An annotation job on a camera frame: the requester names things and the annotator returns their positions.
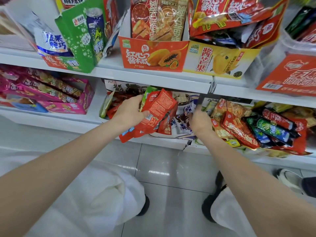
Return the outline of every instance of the person's left hand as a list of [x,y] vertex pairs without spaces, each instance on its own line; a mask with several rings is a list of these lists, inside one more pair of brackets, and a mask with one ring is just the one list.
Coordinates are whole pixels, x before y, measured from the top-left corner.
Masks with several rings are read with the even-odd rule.
[[124,125],[125,130],[140,123],[150,114],[149,111],[139,112],[139,103],[142,101],[142,98],[142,95],[138,95],[124,100],[112,119]]

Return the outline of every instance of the yellow box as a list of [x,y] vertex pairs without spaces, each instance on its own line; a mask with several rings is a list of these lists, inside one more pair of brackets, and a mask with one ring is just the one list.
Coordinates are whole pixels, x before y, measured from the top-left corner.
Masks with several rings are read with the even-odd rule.
[[189,41],[183,71],[241,79],[259,52]]

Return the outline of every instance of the can picture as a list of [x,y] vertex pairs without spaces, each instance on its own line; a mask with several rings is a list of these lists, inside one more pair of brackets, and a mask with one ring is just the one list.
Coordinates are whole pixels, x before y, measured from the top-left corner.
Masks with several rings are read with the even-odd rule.
[[97,62],[99,62],[105,47],[103,12],[100,8],[93,7],[86,10],[86,15],[88,32],[91,36]]

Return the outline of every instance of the person's right arm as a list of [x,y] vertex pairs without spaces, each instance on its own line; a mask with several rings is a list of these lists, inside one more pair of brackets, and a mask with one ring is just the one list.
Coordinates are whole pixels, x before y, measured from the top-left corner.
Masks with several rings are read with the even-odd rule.
[[215,159],[258,237],[316,235],[314,206],[217,137],[200,106],[190,116],[190,127]]

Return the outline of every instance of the floor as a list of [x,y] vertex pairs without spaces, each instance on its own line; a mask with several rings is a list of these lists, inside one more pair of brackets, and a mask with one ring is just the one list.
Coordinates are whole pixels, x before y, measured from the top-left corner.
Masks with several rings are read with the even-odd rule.
[[[17,146],[22,150],[50,151],[78,135],[70,132],[10,124],[4,151]],[[203,200],[212,193],[218,169],[212,157],[175,149],[113,140],[96,159],[127,169],[145,187],[150,199],[148,212],[117,226],[111,237],[235,237],[233,231],[205,219]],[[277,166],[258,164],[271,173]],[[309,177],[315,172],[287,168]]]

